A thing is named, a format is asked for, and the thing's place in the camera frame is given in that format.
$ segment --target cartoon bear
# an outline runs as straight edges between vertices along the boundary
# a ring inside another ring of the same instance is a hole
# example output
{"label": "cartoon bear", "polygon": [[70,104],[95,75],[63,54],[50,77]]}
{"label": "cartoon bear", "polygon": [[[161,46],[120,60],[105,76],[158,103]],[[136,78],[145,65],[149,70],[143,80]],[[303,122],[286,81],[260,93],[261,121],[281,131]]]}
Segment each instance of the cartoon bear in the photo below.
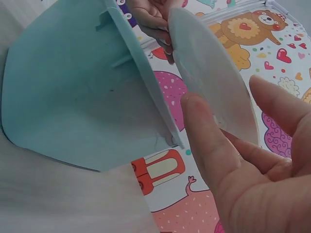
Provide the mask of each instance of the cartoon bear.
{"label": "cartoon bear", "polygon": [[273,36],[272,31],[278,32],[285,29],[288,26],[285,19],[284,15],[272,13],[269,10],[248,12],[224,20],[215,35],[218,38],[226,37],[225,48],[234,44],[257,45],[267,38],[280,45],[281,43]]}

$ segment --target hand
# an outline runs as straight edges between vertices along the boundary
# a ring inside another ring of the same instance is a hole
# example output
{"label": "hand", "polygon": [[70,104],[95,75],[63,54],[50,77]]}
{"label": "hand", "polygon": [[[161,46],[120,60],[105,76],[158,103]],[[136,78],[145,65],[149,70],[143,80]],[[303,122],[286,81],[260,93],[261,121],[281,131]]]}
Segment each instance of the hand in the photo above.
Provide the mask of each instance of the hand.
{"label": "hand", "polygon": [[126,4],[140,29],[163,47],[170,64],[174,63],[171,37],[167,29],[171,7],[181,7],[184,0],[127,0]]}
{"label": "hand", "polygon": [[182,108],[201,176],[226,233],[310,233],[311,106],[258,77],[250,89],[261,110],[293,137],[292,160],[222,133],[208,104],[189,93]]}

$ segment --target bear face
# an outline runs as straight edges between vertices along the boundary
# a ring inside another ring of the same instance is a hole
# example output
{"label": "bear face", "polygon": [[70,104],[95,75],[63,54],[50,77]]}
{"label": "bear face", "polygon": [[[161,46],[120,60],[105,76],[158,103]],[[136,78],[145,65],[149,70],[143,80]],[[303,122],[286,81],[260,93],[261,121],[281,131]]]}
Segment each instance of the bear face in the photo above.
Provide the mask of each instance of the bear face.
{"label": "bear face", "polygon": [[269,10],[259,10],[252,13],[253,20],[263,28],[270,31],[282,31],[288,26],[285,17],[272,13]]}

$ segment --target purple pattern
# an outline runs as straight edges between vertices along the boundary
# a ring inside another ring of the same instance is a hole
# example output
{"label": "purple pattern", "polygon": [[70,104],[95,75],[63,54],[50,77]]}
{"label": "purple pattern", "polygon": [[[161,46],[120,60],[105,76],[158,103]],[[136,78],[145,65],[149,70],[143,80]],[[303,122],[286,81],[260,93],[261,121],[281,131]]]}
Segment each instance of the purple pattern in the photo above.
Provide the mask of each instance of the purple pattern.
{"label": "purple pattern", "polygon": [[291,158],[292,138],[265,113],[262,113],[262,120],[268,128],[268,131],[264,135],[264,141],[267,147],[275,154]]}
{"label": "purple pattern", "polygon": [[127,19],[132,28],[135,27],[137,25],[137,22],[130,13],[130,11],[128,10],[127,5],[125,4],[125,0],[116,0],[116,2],[119,5],[120,9],[122,10],[125,19]]}

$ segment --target white plastic disc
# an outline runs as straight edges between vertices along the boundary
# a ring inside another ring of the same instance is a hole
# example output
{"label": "white plastic disc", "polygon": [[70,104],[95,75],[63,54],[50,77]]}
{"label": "white plastic disc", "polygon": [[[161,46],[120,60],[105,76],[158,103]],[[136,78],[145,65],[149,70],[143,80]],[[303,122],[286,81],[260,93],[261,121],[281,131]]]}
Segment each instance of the white plastic disc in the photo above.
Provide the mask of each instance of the white plastic disc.
{"label": "white plastic disc", "polygon": [[178,70],[191,92],[210,104],[223,130],[259,145],[259,131],[245,83],[210,29],[189,11],[173,8],[169,31]]}

